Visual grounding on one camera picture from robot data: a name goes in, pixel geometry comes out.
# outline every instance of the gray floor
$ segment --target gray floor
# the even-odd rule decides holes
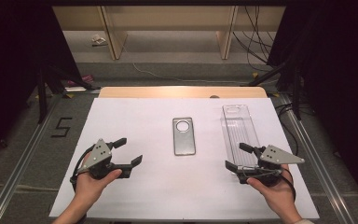
[[[221,60],[215,36],[210,33],[130,33],[126,42],[126,51],[118,61],[109,58],[106,47],[90,47],[90,37],[94,34],[95,32],[66,34],[81,74],[93,74],[94,86],[239,86],[253,80],[252,73],[263,73],[252,66],[269,69],[255,58],[250,59],[252,66],[248,64],[246,51],[241,49],[235,40],[231,46],[230,58]],[[258,48],[259,46],[254,45],[257,54],[263,55]],[[276,77],[262,85],[267,92],[275,93],[273,86],[275,79]],[[38,102],[35,96],[35,93],[30,96],[29,108],[22,111],[10,133],[5,137],[8,146],[0,147],[0,192],[37,128]],[[50,110],[51,116],[43,136],[21,176],[0,223],[51,222],[48,218],[49,209],[54,204],[61,182],[67,181],[63,176],[95,97],[98,97],[95,93],[76,92],[70,97],[57,100],[55,107]],[[54,96],[48,99],[50,105],[56,98]],[[282,97],[272,96],[270,99],[275,105],[282,104]],[[317,115],[312,114],[311,108],[306,104],[301,107],[302,124],[306,127],[324,167],[348,206],[354,223],[358,223],[358,186],[342,160],[333,154],[335,148]],[[56,130],[60,118],[72,118],[62,122],[62,126],[70,127],[70,130],[66,137],[51,137],[64,133],[64,130]],[[289,130],[294,131],[287,115],[282,116],[282,121]],[[291,147],[295,148],[293,137],[286,133]],[[299,144],[299,156],[307,160],[304,150]],[[320,213],[321,218],[315,223],[339,223],[337,214],[312,165],[306,162],[299,168]],[[88,220],[87,223],[109,222]]]

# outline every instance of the black cable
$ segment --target black cable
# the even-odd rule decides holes
[[[264,59],[262,59],[260,56],[258,56],[257,54],[255,54],[251,49],[249,49],[248,47],[245,46],[245,44],[243,44],[240,39],[237,37],[237,35],[233,32],[232,34],[234,34],[234,37],[238,40],[238,42],[240,43],[240,45],[246,49],[246,51],[250,54],[252,54],[253,56],[255,56],[258,60],[262,61],[263,63],[267,63],[267,61],[265,61]]]
[[[283,168],[283,167],[281,167],[281,168],[282,168],[284,171],[286,171],[287,174],[290,175],[290,178],[292,178],[292,184],[295,184],[295,180],[293,179],[292,173],[291,173],[288,169],[286,169],[286,168]]]
[[[281,179],[286,182],[287,185],[289,185],[290,189],[292,190],[292,193],[293,193],[293,200],[295,201],[296,200],[296,190],[295,190],[295,186],[293,186],[293,184],[288,180],[286,179],[286,177],[284,177],[283,175],[280,175]]]
[[[261,49],[261,51],[263,52],[264,57],[265,57],[266,59],[268,59],[268,57],[266,56],[266,53],[265,53],[264,50],[263,50],[262,45],[264,46],[264,49],[266,50],[266,52],[267,52],[268,54],[269,54],[269,51],[267,50],[266,46],[264,45],[264,42],[263,42],[263,40],[261,39],[260,34],[259,34],[259,32],[258,32],[258,15],[259,15],[259,13],[260,13],[260,6],[255,6],[255,23],[253,23],[253,20],[252,20],[250,14],[249,14],[249,11],[248,11],[247,7],[245,7],[245,10],[246,10],[246,14],[248,15],[248,18],[249,18],[249,20],[250,20],[250,22],[251,22],[251,24],[252,24],[252,27],[254,28],[254,32],[252,33],[251,42],[249,43],[249,48],[250,48],[250,45],[251,45],[252,41],[254,41],[254,40],[253,40],[253,36],[254,36],[254,34],[256,34],[256,35],[257,35],[257,38],[258,38],[258,40],[259,40],[260,49]]]
[[[269,34],[269,32],[267,32],[267,34],[269,35],[269,38],[271,38],[272,42],[274,42],[274,38],[272,38],[272,36]]]
[[[74,188],[74,191],[76,191],[76,181],[77,181],[77,169],[80,165],[80,163],[83,161],[83,159],[86,157],[86,155],[92,151],[95,145],[92,145],[92,147],[89,147],[86,149],[86,151],[81,155],[80,159],[77,161],[77,164],[75,166],[74,172],[72,173],[72,176],[70,178],[70,182],[72,183],[72,187]]]
[[[293,109],[292,104],[280,105],[280,106],[277,106],[275,108],[279,108],[279,107],[282,107],[282,106],[283,106],[283,108],[281,109],[281,111],[278,114],[278,120],[281,123],[281,125],[283,126],[283,128],[292,136],[293,140],[295,141],[295,144],[296,144],[295,155],[297,156],[298,155],[298,142],[297,142],[297,139],[296,139],[295,135],[292,132],[290,132],[289,128],[281,120],[281,115],[283,115],[287,111]]]
[[[244,35],[246,38],[251,39],[251,37],[249,37],[244,31],[242,31],[242,33],[243,33],[243,35]],[[257,44],[262,44],[262,45],[264,45],[264,46],[266,46],[266,47],[272,48],[271,45],[268,45],[268,44],[265,44],[265,43],[262,43],[262,42],[258,42],[258,41],[255,41],[255,40],[252,40],[252,41],[255,42],[255,43],[257,43]]]

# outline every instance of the floor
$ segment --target floor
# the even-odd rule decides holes
[[[130,32],[119,60],[113,61],[106,46],[93,47],[93,35],[104,37],[103,32],[65,32],[82,75],[92,74],[94,86],[156,86],[156,85],[246,85],[270,69],[262,61],[247,53],[233,39],[227,60],[220,58],[217,41],[212,32]],[[236,33],[249,46],[252,33]],[[261,34],[266,45],[272,44],[274,34]],[[260,45],[252,43],[251,49],[261,59],[266,59]],[[262,84],[274,105],[282,105],[290,94],[277,94],[273,77]],[[49,114],[46,122],[37,124],[38,102],[36,92],[30,96],[24,109],[5,137],[6,147],[0,147],[0,197],[12,186],[7,200],[0,207],[0,223],[49,223],[49,209],[62,181],[77,139],[86,121],[92,100],[98,92],[71,92],[64,97],[48,95]],[[307,105],[306,93],[302,96],[300,126],[305,127],[308,139],[296,133],[298,123],[290,112],[282,116],[287,139],[292,148],[298,145],[299,156],[310,161],[308,149],[314,148],[322,162],[322,173],[328,174],[337,195],[331,196],[321,182],[320,173],[311,162],[300,166],[312,200],[320,213],[315,223],[358,223],[358,187],[345,164],[335,155],[335,147],[324,131],[323,125]],[[70,127],[56,129],[58,124]],[[347,215],[338,211],[334,200],[344,201]],[[88,220],[87,223],[110,223],[105,220]],[[263,223],[280,223],[270,221]]]

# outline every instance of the finger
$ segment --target finger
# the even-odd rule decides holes
[[[120,169],[110,172],[109,174],[107,174],[106,177],[102,179],[103,184],[107,186],[108,184],[112,183],[112,181],[117,179],[121,175],[121,173],[122,171]]]
[[[288,164],[282,164],[281,167],[286,169],[286,170],[289,170],[289,165]]]
[[[267,186],[265,186],[256,178],[248,178],[247,183],[254,189],[257,189],[261,194],[264,194],[269,190]]]

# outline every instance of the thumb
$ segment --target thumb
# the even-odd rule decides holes
[[[258,179],[256,178],[248,178],[246,180],[246,182],[252,186],[254,189],[257,189],[261,194],[264,195],[265,192],[267,192],[267,190],[269,190],[269,188],[267,188],[263,183],[261,183]]]
[[[115,179],[117,179],[121,175],[122,171],[120,169],[111,171],[107,174],[106,177],[102,179],[104,186],[106,187],[108,184],[112,183]]]

